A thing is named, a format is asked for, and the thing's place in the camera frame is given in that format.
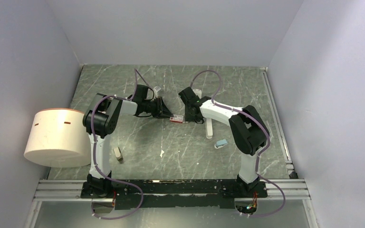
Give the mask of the red staple box sleeve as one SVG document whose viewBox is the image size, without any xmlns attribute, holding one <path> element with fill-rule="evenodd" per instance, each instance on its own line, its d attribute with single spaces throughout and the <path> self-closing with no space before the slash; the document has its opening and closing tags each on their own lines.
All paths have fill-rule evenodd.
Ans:
<svg viewBox="0 0 365 228">
<path fill-rule="evenodd" d="M 184 116 L 183 115 L 173 115 L 170 117 L 170 122 L 173 123 L 184 123 Z"/>
</svg>

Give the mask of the long white stapler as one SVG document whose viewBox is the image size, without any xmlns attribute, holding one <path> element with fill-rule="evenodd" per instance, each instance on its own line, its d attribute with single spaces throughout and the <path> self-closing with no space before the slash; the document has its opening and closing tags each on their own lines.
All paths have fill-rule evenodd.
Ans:
<svg viewBox="0 0 365 228">
<path fill-rule="evenodd" d="M 205 132 L 207 139 L 211 139 L 213 137 L 212 119 L 210 118 L 205 119 Z"/>
</svg>

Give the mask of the small blue stapler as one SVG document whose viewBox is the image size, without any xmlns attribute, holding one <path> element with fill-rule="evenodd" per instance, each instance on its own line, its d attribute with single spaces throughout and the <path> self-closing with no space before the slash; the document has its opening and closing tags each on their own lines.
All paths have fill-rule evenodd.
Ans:
<svg viewBox="0 0 365 228">
<path fill-rule="evenodd" d="M 222 140 L 219 140 L 217 141 L 215 144 L 214 144 L 214 148 L 216 149 L 219 149 L 219 148 L 222 148 L 224 147 L 225 145 L 228 144 L 228 141 L 226 139 L 222 139 Z"/>
</svg>

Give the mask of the small beige stapler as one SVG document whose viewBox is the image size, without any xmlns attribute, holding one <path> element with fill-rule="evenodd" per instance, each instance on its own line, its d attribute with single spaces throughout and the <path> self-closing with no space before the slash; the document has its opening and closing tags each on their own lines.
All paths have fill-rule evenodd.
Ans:
<svg viewBox="0 0 365 228">
<path fill-rule="evenodd" d="M 113 149 L 113 151 L 114 151 L 114 154 L 115 154 L 115 157 L 116 157 L 117 161 L 118 162 L 122 162 L 123 161 L 123 155 L 121 153 L 120 148 L 119 147 L 115 147 Z"/>
</svg>

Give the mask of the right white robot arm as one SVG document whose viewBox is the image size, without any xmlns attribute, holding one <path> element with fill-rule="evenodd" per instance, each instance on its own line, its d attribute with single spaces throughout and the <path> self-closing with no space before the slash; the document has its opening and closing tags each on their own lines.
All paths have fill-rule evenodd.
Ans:
<svg viewBox="0 0 365 228">
<path fill-rule="evenodd" d="M 188 122 L 201 124 L 205 119 L 221 122 L 231 128 L 236 147 L 241 151 L 237 189 L 250 196 L 256 189 L 260 154 L 270 145 L 270 134 L 255 107 L 234 107 L 218 103 L 211 97 L 200 98 L 191 87 L 178 93 L 185 105 Z"/>
</svg>

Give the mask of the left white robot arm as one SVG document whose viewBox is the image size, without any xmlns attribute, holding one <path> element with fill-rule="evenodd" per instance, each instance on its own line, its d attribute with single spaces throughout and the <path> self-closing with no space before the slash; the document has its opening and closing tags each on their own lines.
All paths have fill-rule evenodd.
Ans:
<svg viewBox="0 0 365 228">
<path fill-rule="evenodd" d="M 152 92 L 151 99 L 147 98 L 150 90 L 147 85 L 137 85 L 134 94 L 127 98 L 117 99 L 115 96 L 110 97 L 101 93 L 94 96 L 82 120 L 91 143 L 91 165 L 82 187 L 81 197 L 105 198 L 113 192 L 110 181 L 109 138 L 121 114 L 141 117 L 142 113 L 146 113 L 148 117 L 156 119 L 173 116 L 156 92 Z"/>
</svg>

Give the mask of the white cylindrical container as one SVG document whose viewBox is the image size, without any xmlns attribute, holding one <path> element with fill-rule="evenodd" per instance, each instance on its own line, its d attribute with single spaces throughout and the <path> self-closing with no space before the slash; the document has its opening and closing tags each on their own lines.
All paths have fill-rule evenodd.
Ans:
<svg viewBox="0 0 365 228">
<path fill-rule="evenodd" d="M 73 109 L 45 109 L 34 116 L 24 157 L 38 165 L 72 168 L 91 163 L 84 114 Z"/>
</svg>

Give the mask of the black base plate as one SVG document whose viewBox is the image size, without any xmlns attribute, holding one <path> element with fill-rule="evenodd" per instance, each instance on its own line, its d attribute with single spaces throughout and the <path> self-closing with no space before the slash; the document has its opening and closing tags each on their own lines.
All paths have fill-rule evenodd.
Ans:
<svg viewBox="0 0 365 228">
<path fill-rule="evenodd" d="M 236 199 L 266 198 L 266 184 L 239 179 L 120 180 L 89 177 L 82 185 L 82 199 L 110 199 L 116 210 L 174 207 L 236 208 Z"/>
</svg>

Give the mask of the aluminium frame rail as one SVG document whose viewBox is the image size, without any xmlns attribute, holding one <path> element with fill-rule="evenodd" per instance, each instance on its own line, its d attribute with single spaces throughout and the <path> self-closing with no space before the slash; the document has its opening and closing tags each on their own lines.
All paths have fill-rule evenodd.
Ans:
<svg viewBox="0 0 365 228">
<path fill-rule="evenodd" d="M 258 199 L 270 200 L 309 200 L 307 185 L 302 179 L 280 179 L 270 182 L 260 181 L 254 188 L 246 190 L 234 179 L 207 180 L 132 180 L 139 186 L 145 196 L 206 196 L 217 195 L 223 198 L 246 200 L 257 196 Z M 113 192 L 105 197 L 81 197 L 82 180 L 42 180 L 34 194 L 36 201 L 90 201 L 111 202 L 113 199 L 138 197 L 139 191 L 131 186 L 114 183 Z"/>
</svg>

